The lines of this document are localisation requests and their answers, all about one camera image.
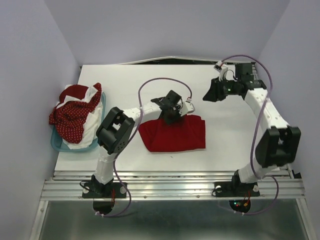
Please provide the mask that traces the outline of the plain red skirt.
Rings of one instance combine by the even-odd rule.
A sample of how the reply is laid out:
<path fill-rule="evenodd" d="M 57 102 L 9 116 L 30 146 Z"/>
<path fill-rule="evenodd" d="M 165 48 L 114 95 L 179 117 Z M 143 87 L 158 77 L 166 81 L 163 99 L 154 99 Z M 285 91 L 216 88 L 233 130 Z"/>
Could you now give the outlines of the plain red skirt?
<path fill-rule="evenodd" d="M 206 122 L 198 115 L 185 115 L 170 125 L 163 119 L 140 125 L 139 134 L 152 153 L 175 153 L 206 148 Z"/>

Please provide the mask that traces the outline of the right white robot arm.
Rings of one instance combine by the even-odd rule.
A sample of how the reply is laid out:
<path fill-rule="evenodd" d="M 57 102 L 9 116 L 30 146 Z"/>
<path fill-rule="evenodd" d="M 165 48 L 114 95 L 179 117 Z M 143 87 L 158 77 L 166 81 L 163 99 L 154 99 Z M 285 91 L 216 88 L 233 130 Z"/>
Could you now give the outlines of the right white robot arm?
<path fill-rule="evenodd" d="M 249 185 L 266 177 L 272 170 L 292 163 L 297 154 L 301 130 L 290 126 L 270 99 L 265 83 L 253 74 L 251 63 L 237 63 L 233 79 L 226 78 L 229 68 L 218 61 L 214 68 L 219 76 L 211 80 L 208 92 L 202 98 L 219 102 L 228 96 L 240 96 L 257 118 L 250 150 L 250 162 L 238 169 L 225 187 L 235 195 L 242 195 Z M 257 131 L 262 137 L 257 139 Z"/>

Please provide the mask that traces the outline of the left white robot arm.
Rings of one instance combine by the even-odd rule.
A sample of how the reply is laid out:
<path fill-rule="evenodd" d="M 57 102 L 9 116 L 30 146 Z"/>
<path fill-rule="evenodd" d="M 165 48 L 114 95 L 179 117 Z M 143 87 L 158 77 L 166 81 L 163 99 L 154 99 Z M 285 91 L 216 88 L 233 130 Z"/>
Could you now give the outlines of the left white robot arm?
<path fill-rule="evenodd" d="M 163 120 L 171 125 L 193 112 L 193 104 L 183 101 L 173 90 L 164 97 L 154 98 L 139 107 L 121 110 L 113 107 L 96 131 L 99 145 L 97 167 L 91 179 L 80 183 L 85 199 L 125 198 L 124 184 L 114 183 L 114 166 L 119 154 L 128 146 L 140 124 Z"/>

